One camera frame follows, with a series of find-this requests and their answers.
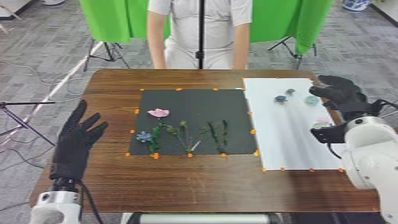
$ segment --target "light stand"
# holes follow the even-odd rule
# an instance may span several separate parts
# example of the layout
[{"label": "light stand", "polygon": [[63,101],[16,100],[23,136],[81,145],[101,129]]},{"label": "light stand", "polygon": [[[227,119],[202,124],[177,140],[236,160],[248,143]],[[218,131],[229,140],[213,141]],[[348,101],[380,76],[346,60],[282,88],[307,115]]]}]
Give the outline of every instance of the light stand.
[{"label": "light stand", "polygon": [[28,103],[0,103],[0,110],[3,113],[8,115],[16,123],[21,125],[16,128],[12,128],[8,131],[0,133],[0,136],[7,135],[14,130],[26,128],[37,135],[39,137],[46,140],[51,146],[55,146],[53,142],[47,140],[46,136],[39,133],[39,131],[33,129],[33,127],[28,125],[28,123],[21,120],[21,118],[16,116],[16,114],[10,112],[7,109],[7,106],[21,106],[21,105],[39,105],[39,104],[55,104],[55,102],[28,102]]},{"label": "light stand", "polygon": [[204,10],[206,0],[199,0],[199,51],[195,52],[195,58],[199,59],[199,69],[202,69],[204,61]]},{"label": "light stand", "polygon": [[83,72],[87,71],[87,68],[88,68],[90,58],[97,58],[97,59],[101,59],[106,62],[115,62],[120,59],[122,64],[129,68],[127,62],[126,62],[126,60],[124,60],[124,58],[120,56],[120,52],[117,50],[117,48],[122,49],[120,45],[117,43],[103,42],[104,51],[106,51],[106,55],[108,55],[108,58],[103,58],[103,57],[99,57],[99,56],[95,56],[95,55],[90,54],[90,50],[92,50],[92,47],[94,47],[94,42],[95,42],[95,40],[90,39],[90,48],[88,48],[88,56],[87,56],[87,60],[85,60],[85,65],[83,65]]},{"label": "light stand", "polygon": [[[289,49],[289,46],[286,44],[286,41],[289,40],[289,38],[291,38],[291,36],[282,39],[282,41],[273,45],[273,47],[268,49],[268,51],[271,51],[277,48],[277,46],[282,44],[282,46],[286,47],[286,49],[289,51],[291,57],[296,59],[296,70],[298,70],[300,69],[300,65],[302,65],[302,55],[294,54],[293,50]],[[316,52],[316,44],[312,44],[312,49],[314,49],[314,56],[316,56],[316,54],[318,54],[318,52]]]}]

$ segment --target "gray carpet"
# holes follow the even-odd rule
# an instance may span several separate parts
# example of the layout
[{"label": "gray carpet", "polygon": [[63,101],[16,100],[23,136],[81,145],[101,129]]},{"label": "gray carpet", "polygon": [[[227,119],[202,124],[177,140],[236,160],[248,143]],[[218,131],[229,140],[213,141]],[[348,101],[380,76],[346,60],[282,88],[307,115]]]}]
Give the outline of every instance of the gray carpet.
[{"label": "gray carpet", "polygon": [[[87,53],[90,41],[78,0],[69,0],[65,5],[56,8],[44,7],[37,2],[23,12],[21,17],[23,21],[1,21],[12,30],[8,35],[0,32],[0,100],[14,102],[37,101],[44,98],[53,83],[60,80]],[[250,69],[294,68],[294,60],[286,49],[278,47],[271,52],[266,51],[273,43],[250,45]],[[145,41],[131,40],[131,43],[124,44],[122,47],[122,55],[131,68],[151,68]],[[3,64],[3,61],[30,66],[39,74],[28,68]],[[337,2],[318,41],[318,57],[310,53],[305,55],[300,70],[316,75],[339,75],[350,78],[364,88],[371,99],[383,97],[396,100],[396,64],[396,27],[371,9],[364,13],[351,14],[342,11]],[[124,68],[124,66],[119,61],[106,63],[92,60],[88,71],[85,73],[81,70],[78,71],[72,80],[51,98],[58,102],[56,105],[44,106],[31,119],[30,124],[51,141],[56,141],[56,132],[76,106],[78,94],[83,92],[92,72],[101,68]],[[8,109],[21,117],[31,111],[31,107],[24,106],[14,106]],[[390,116],[387,120],[398,127],[396,117]],[[0,113],[0,132],[14,126],[14,121]],[[24,130],[17,132],[12,141],[1,146],[0,224],[28,222],[30,209],[26,204],[5,210],[3,208],[26,202],[40,175],[40,169],[24,163],[3,170],[8,165],[21,162],[16,153],[7,149],[16,149],[28,158],[39,155],[47,148],[47,143],[35,139],[35,135]],[[47,152],[33,159],[31,163],[44,166],[49,154]],[[106,223],[117,223],[119,215],[104,215],[104,218]],[[92,217],[87,215],[85,223],[92,223],[90,220]]]}]

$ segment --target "person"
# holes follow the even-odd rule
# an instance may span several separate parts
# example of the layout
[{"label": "person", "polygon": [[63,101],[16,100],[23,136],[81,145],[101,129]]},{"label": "person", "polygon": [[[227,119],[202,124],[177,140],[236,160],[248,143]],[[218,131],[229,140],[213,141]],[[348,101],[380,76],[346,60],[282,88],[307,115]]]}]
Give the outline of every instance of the person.
[{"label": "person", "polygon": [[[147,41],[154,69],[195,69],[199,0],[149,0]],[[204,69],[245,69],[252,0],[206,0]],[[170,37],[163,41],[170,15]]]}]

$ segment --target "wooden table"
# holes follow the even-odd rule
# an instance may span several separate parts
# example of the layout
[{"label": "wooden table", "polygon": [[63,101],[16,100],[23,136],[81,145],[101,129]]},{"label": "wooden table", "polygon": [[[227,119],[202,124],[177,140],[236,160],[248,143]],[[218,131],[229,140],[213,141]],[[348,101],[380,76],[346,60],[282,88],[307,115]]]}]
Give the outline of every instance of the wooden table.
[{"label": "wooden table", "polygon": [[[296,71],[101,70],[83,98],[88,114],[110,127],[94,146],[85,184],[99,211],[119,212],[371,212],[373,191],[358,191],[337,171],[261,171],[259,157],[230,155],[126,157],[140,89],[241,88],[241,77],[312,78]],[[30,202],[49,186],[47,166]]]}]

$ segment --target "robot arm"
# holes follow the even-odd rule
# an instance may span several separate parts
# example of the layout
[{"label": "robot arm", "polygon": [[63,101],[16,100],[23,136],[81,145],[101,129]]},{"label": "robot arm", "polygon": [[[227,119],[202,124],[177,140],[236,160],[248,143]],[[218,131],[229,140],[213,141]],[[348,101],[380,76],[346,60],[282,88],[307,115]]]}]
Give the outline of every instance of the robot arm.
[{"label": "robot arm", "polygon": [[99,120],[99,114],[79,123],[85,110],[87,102],[81,101],[58,135],[49,174],[53,185],[47,192],[39,195],[30,212],[30,224],[44,224],[56,215],[62,216],[60,224],[79,224],[81,205],[76,184],[83,186],[88,150],[108,127],[103,122],[90,128]]},{"label": "robot arm", "polygon": [[319,76],[319,81],[328,87],[314,87],[309,92],[330,100],[325,106],[341,112],[346,122],[310,132],[321,143],[346,143],[341,160],[348,179],[358,189],[376,190],[383,220],[398,224],[398,135],[376,117],[390,103],[378,100],[369,104],[350,80]]},{"label": "robot arm", "polygon": [[346,125],[346,175],[358,189],[376,189],[385,221],[398,224],[398,135],[378,117],[360,117]]}]

